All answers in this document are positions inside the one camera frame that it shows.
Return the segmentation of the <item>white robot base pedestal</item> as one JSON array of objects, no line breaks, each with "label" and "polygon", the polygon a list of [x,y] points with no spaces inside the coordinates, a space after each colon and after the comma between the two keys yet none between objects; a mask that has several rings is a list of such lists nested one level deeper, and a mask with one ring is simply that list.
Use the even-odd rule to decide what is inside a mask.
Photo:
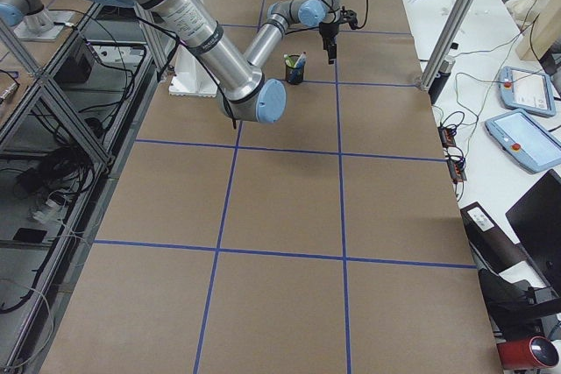
[{"label": "white robot base pedestal", "polygon": [[217,85],[185,48],[177,51],[174,76],[169,86],[169,94],[175,96],[215,97]]}]

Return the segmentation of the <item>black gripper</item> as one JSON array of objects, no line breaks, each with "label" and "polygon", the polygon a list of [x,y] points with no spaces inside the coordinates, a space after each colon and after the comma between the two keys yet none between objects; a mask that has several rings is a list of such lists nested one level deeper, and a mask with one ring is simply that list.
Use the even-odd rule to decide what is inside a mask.
[{"label": "black gripper", "polygon": [[323,50],[327,54],[327,60],[330,64],[337,59],[337,42],[338,22],[320,23],[318,26],[319,33],[323,41]]}]

